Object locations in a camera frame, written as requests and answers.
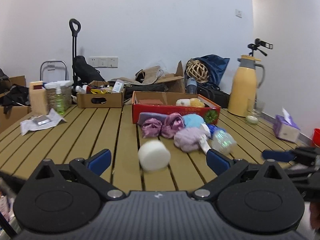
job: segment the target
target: light blue fluffy object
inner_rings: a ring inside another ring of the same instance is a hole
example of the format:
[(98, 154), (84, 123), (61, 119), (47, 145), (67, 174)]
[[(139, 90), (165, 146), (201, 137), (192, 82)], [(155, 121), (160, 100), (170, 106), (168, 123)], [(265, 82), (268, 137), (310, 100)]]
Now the light blue fluffy object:
[(187, 114), (183, 117), (184, 124), (186, 128), (196, 127), (199, 128), (202, 123), (204, 123), (204, 119), (198, 114)]

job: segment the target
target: yellow thermos jug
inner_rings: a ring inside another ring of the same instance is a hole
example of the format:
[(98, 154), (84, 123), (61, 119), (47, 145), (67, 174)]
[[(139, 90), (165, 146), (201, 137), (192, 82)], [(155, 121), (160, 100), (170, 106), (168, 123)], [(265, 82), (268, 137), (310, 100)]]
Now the yellow thermos jug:
[[(233, 77), (232, 89), (228, 105), (228, 112), (237, 116), (247, 115), (248, 99), (255, 100), (257, 88), (261, 86), (265, 77), (265, 69), (255, 61), (261, 61), (249, 55), (238, 58), (240, 65)], [(257, 85), (256, 67), (262, 67), (262, 79)]]

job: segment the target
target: wicker ball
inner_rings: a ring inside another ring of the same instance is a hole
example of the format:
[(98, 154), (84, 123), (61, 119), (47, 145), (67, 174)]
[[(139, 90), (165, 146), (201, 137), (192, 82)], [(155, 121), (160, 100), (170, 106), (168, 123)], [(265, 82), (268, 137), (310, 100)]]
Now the wicker ball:
[(200, 60), (190, 59), (186, 64), (186, 72), (189, 77), (194, 77), (198, 82), (208, 81), (208, 69)]

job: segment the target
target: yellow plush toy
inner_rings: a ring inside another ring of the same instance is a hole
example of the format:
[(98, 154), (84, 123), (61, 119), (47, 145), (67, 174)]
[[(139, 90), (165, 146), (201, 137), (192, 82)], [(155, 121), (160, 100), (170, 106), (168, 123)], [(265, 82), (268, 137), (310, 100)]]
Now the yellow plush toy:
[(202, 103), (198, 98), (190, 99), (190, 106), (192, 107), (204, 107), (204, 103)]

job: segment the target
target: white wall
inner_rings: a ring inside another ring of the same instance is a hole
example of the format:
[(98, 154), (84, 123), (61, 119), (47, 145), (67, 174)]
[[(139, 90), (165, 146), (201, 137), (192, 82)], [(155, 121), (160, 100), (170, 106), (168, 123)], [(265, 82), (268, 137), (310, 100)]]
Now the white wall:
[(48, 59), (71, 70), (70, 18), (82, 25), (78, 53), (119, 57), (118, 69), (100, 69), (107, 80), (154, 65), (172, 73), (180, 60), (217, 54), (231, 58), (221, 84), (229, 92), (252, 41), (252, 0), (0, 0), (0, 67), (27, 81)]
[(254, 36), (274, 44), (268, 57), (259, 52), (266, 79), (258, 91), (265, 113), (282, 107), (301, 132), (320, 127), (320, 0), (252, 0)]

